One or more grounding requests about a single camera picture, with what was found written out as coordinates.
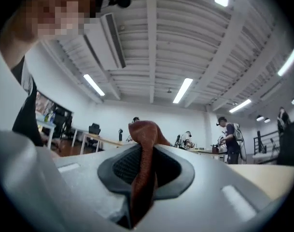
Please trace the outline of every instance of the wooden tabletop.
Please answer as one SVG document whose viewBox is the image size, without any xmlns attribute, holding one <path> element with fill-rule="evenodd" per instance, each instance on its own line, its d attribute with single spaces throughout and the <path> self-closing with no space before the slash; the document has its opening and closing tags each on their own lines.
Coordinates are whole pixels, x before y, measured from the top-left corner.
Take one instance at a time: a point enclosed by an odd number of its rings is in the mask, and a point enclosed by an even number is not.
<svg viewBox="0 0 294 232">
<path fill-rule="evenodd" d="M 223 155 L 223 154 L 226 154 L 226 151 L 220 151 L 219 153 L 213 153 L 212 150 L 205 150 L 205 149 L 189 149 L 187 151 L 194 152 L 194 153 L 213 154 L 213 155 Z"/>
<path fill-rule="evenodd" d="M 227 165 L 275 200 L 288 193 L 294 184 L 294 167 L 279 165 Z"/>
<path fill-rule="evenodd" d="M 84 133 L 87 137 L 92 137 L 93 139 L 95 140 L 98 140 L 100 142 L 103 142 L 103 143 L 108 143 L 108 144 L 111 144 L 111 145 L 115 145 L 115 146 L 123 146 L 124 143 L 121 142 L 121 141 L 113 141 L 113 140 L 110 140 L 110 139 L 105 139 L 105 138 L 102 138 L 100 137 L 99 135 L 96 135 L 96 134 L 91 134 L 91 133 Z"/>
</svg>

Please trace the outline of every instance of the desk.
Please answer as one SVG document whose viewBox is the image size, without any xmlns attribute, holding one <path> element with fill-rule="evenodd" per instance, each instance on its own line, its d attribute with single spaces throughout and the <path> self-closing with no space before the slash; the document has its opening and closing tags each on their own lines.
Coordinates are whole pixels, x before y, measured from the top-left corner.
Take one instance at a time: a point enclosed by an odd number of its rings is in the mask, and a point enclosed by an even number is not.
<svg viewBox="0 0 294 232">
<path fill-rule="evenodd" d="M 272 200 L 287 194 L 294 184 L 294 167 L 279 165 L 227 165 L 259 187 Z"/>
<path fill-rule="evenodd" d="M 91 134 L 91 133 L 86 133 L 84 132 L 84 139 L 83 139 L 83 144 L 81 145 L 81 150 L 80 150 L 80 154 L 82 155 L 84 153 L 84 144 L 85 144 L 85 140 L 86 138 L 89 137 L 89 138 L 93 138 L 95 140 L 98 141 L 98 145 L 97 145 L 97 150 L 96 152 L 98 152 L 98 148 L 99 148 L 99 142 L 103 142 L 103 143 L 108 143 L 108 144 L 111 144 L 111 145 L 114 145 L 114 146 L 123 146 L 124 144 L 122 142 L 116 142 L 116 141 L 112 141 L 112 140 L 109 140 L 109 139 L 104 139 L 104 138 L 101 138 L 99 135 L 95 135 L 95 134 Z"/>
<path fill-rule="evenodd" d="M 208 155 L 217 160 L 220 160 L 220 155 L 223 155 L 223 161 L 225 160 L 225 154 L 226 154 L 226 151 L 219 151 L 219 153 L 213 153 L 212 150 L 201 150 L 201 149 L 191 149 L 187 151 L 193 152 L 199 155 Z"/>
<path fill-rule="evenodd" d="M 76 140 L 76 136 L 77 136 L 77 132 L 78 132 L 78 131 L 81 131 L 81 132 L 87 132 L 86 130 L 78 129 L 78 128 L 75 128 L 75 127 L 73 127 L 73 129 L 75 129 L 75 133 L 74 133 L 73 141 L 71 142 L 71 146 L 72 146 L 72 147 L 74 147 L 75 140 Z"/>
<path fill-rule="evenodd" d="M 40 119 L 37 119 L 36 122 L 39 126 L 43 126 L 43 127 L 48 128 L 50 130 L 47 148 L 51 149 L 52 135 L 54 134 L 56 125 L 53 123 L 50 123 L 50 122 L 42 121 Z"/>
</svg>

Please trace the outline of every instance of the gray plastic surface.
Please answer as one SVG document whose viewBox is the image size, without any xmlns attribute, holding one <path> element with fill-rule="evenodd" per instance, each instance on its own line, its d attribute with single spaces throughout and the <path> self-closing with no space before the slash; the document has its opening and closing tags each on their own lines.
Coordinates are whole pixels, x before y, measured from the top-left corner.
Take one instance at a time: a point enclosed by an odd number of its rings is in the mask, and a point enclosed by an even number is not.
<svg viewBox="0 0 294 232">
<path fill-rule="evenodd" d="M 122 210 L 124 198 L 105 190 L 97 167 L 131 145 L 94 154 L 55 159 L 48 151 L 13 132 L 0 132 L 0 182 L 15 207 L 38 231 L 128 231 L 104 217 Z M 155 201 L 136 231 L 235 231 L 244 223 L 221 189 L 234 186 L 260 211 L 270 199 L 224 163 L 185 150 L 163 146 L 195 169 L 192 185 L 178 198 Z"/>
</svg>

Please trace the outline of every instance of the chair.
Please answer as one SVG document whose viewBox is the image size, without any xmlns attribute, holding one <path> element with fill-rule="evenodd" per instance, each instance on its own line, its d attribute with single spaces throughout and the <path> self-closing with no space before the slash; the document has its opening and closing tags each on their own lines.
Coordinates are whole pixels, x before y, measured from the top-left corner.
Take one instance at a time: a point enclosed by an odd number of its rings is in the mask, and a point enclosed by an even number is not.
<svg viewBox="0 0 294 232">
<path fill-rule="evenodd" d="M 92 126 L 89 126 L 89 133 L 99 135 L 100 128 L 98 124 L 93 123 Z M 91 147 L 93 144 L 98 144 L 97 140 L 90 139 L 87 143 L 87 147 Z"/>
</svg>

